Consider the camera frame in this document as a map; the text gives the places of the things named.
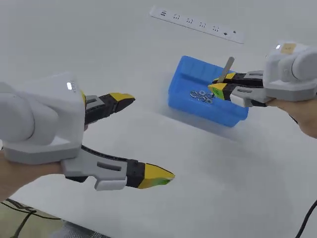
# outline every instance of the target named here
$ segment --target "white tabletop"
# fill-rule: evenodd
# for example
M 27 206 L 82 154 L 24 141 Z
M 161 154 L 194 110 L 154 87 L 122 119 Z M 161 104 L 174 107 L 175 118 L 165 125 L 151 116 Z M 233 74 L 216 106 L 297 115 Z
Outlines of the white tabletop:
M 246 34 L 244 45 L 149 17 L 154 4 Z M 86 132 L 84 144 L 158 164 L 166 186 L 94 191 L 47 176 L 13 199 L 113 238 L 294 237 L 317 198 L 317 141 L 276 108 L 252 108 L 226 128 L 167 106 L 182 55 L 233 70 L 262 69 L 280 40 L 316 45 L 313 0 L 2 0 L 0 79 L 72 71 L 86 94 L 137 101 Z M 303 237 L 316 237 L 312 216 Z

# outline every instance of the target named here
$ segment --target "metal rod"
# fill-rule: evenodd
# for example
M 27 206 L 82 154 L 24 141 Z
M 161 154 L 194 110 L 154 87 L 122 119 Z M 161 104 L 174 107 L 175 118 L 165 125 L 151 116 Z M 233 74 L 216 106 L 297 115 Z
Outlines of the metal rod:
M 229 72 L 230 68 L 232 67 L 234 62 L 234 57 L 229 57 L 226 66 L 223 68 L 223 71 L 221 73 L 221 76 L 218 79 L 218 83 L 222 83 L 224 79 L 226 78 L 227 73 Z

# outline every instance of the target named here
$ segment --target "power strip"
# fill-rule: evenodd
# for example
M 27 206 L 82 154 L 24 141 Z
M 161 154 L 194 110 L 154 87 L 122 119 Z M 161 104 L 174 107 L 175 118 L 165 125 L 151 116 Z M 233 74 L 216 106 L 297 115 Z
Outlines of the power strip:
M 197 17 L 181 15 L 179 12 L 168 10 L 163 7 L 154 6 L 150 11 L 150 16 L 180 26 L 185 26 L 196 31 L 201 31 L 209 35 L 218 36 L 229 41 L 240 44 L 244 43 L 244 34 L 239 31 L 231 30 L 228 27 L 220 26 L 218 24 L 206 23 L 205 21 L 199 20 Z

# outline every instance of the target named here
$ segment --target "blue plastic box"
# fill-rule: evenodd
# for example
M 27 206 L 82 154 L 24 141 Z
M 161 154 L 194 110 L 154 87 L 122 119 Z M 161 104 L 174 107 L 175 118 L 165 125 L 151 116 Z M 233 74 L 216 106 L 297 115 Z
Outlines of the blue plastic box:
M 216 97 L 212 98 L 212 103 L 206 103 L 190 96 L 191 91 L 210 92 L 208 85 L 215 78 L 220 77 L 222 69 L 222 67 L 183 56 L 169 86 L 168 105 L 229 127 L 245 120 L 248 116 L 248 108 Z

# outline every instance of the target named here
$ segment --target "cable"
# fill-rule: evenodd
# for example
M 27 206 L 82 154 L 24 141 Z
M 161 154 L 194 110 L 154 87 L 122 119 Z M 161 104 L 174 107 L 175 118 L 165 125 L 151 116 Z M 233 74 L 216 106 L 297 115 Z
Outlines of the cable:
M 305 226 L 306 226 L 306 224 L 307 224 L 307 221 L 308 221 L 309 217 L 311 216 L 313 210 L 314 210 L 316 207 L 317 207 L 317 200 L 313 203 L 313 205 L 312 205 L 312 206 L 310 207 L 310 209 L 308 210 L 308 212 L 307 212 L 307 214 L 306 214 L 306 216 L 305 216 L 305 218 L 304 218 L 304 221 L 303 221 L 303 223 L 302 223 L 302 225 L 301 225 L 301 228 L 299 229 L 299 231 L 298 231 L 297 235 L 295 236 L 295 238 L 300 238 L 300 237 L 301 237 L 301 235 L 302 235 L 302 233 L 303 233 L 303 231 L 304 231 L 304 229 L 305 229 Z
M 12 210 L 15 210 L 15 211 L 18 211 L 18 212 L 22 212 L 22 213 L 31 213 L 31 212 L 33 212 L 32 210 L 29 210 L 29 211 L 22 211 L 22 210 L 20 210 L 20 209 L 17 209 L 17 208 L 14 208 L 14 207 L 11 207 L 10 205 L 8 205 L 8 204 L 6 204 L 6 203 L 4 203 L 4 202 L 2 202 L 1 203 L 2 205 L 4 205 L 4 206 L 7 206 L 8 208 L 11 208 Z M 36 216 L 36 217 L 40 217 L 40 218 L 43 218 L 43 219 L 47 219 L 47 220 L 61 220 L 61 218 L 55 218 L 55 217 L 45 217 L 45 216 L 41 216 L 41 215 L 39 215 L 39 214 L 32 214 L 33 216 Z
M 18 203 L 17 201 L 14 201 L 12 199 L 6 199 L 7 202 L 11 203 L 13 206 L 15 206 L 16 208 L 1 202 L 1 204 L 3 204 L 4 206 L 14 210 L 14 211 L 18 211 L 18 212 L 22 212 L 22 213 L 27 213 L 26 217 L 23 219 L 22 223 L 19 225 L 18 229 L 16 230 L 16 232 L 14 233 L 14 235 L 11 238 L 18 238 L 21 230 L 23 229 L 25 223 L 28 221 L 28 219 L 33 215 L 36 217 L 40 217 L 43 219 L 48 219 L 48 220 L 61 220 L 60 218 L 54 218 L 54 217 L 45 217 L 45 216 L 41 216 L 37 213 L 37 210 L 34 210 L 32 207 L 27 207 L 27 206 L 23 206 L 21 203 Z
M 22 223 L 19 225 L 18 229 L 16 230 L 16 232 L 14 233 L 14 235 L 11 238 L 18 238 L 19 237 L 19 234 L 20 234 L 22 228 L 24 227 L 25 223 L 28 221 L 30 216 L 32 216 L 34 213 L 36 213 L 36 211 L 30 212 L 28 215 L 26 215 L 26 217 L 23 219 Z

